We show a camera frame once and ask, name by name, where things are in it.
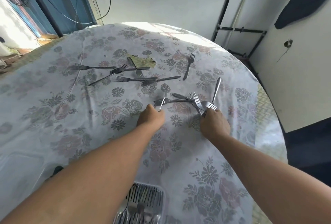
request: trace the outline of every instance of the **tablecloth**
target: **tablecloth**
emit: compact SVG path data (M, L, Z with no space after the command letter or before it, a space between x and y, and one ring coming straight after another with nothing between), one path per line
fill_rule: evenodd
M145 76L184 75L191 52L196 62L186 81L143 88L111 79L87 87L107 71L68 69L74 63L120 66L132 54L157 62ZM134 72L121 75L134 77ZM184 29L149 23L86 29L6 76L0 81L1 217L36 188L49 164L67 164L127 133L148 103L171 98L172 92L196 92L201 100L211 100L219 76L215 104L227 112L231 134L253 147L258 81L223 48ZM185 103L164 110L166 124L152 138L136 177L165 190L164 221L250 223L253 201L224 157L202 137L196 110Z

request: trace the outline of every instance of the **left hand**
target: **left hand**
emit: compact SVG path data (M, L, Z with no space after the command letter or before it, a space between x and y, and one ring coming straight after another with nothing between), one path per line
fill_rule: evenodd
M151 104L148 104L146 109L140 114L137 126L147 124L156 132L164 124L165 120L164 110L158 112Z

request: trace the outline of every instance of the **round table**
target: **round table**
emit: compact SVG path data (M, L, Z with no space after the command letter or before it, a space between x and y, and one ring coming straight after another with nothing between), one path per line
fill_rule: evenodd
M105 79L102 69L121 66L127 56L150 57L156 66L145 77L181 75L188 57L195 63L187 80L147 87ZM123 72L135 77L135 72ZM172 93L211 101L228 118L232 136L254 147L258 81L217 44L184 29L150 23L121 23L67 36L40 59L0 80L0 218L51 174L85 153L132 130L147 104ZM165 191L163 223L251 223L253 200L220 152L200 133L199 116L189 103L163 106L166 123L153 136L135 181Z

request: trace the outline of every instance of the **table surface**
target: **table surface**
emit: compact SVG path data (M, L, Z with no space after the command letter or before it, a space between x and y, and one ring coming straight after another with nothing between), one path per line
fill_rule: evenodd
M107 71L67 69L73 63L119 66L126 63L128 53L157 62L155 68L143 71L145 76L183 76L191 52L196 53L196 63L186 81L147 88L111 79L87 88ZM134 72L124 76L134 77ZM130 131L139 112L164 95L196 92L202 100L211 100L218 76L222 83L216 105L228 112L232 135L254 146L257 80L224 49L183 29L148 23L86 29L6 76L0 81L1 110L7 115L0 122L5 134L0 178L15 168L17 172L6 177L4 186L10 190L0 192L1 202L10 203L1 206L2 216L39 186L44 179L38 180L41 171L55 163L67 164L107 138ZM253 201L223 156L201 137L194 108L175 103L164 110L167 122L150 142L136 181L164 188L167 222L250 223ZM32 174L20 171L22 162Z

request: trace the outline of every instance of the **person's arm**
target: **person's arm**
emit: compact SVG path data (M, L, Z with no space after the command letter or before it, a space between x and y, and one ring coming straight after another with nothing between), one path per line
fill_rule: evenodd
M331 188L232 138L220 111L207 110L201 132L222 153L273 224L331 223Z
M137 128L64 168L1 224L109 224L130 190L151 137L164 123L152 105Z

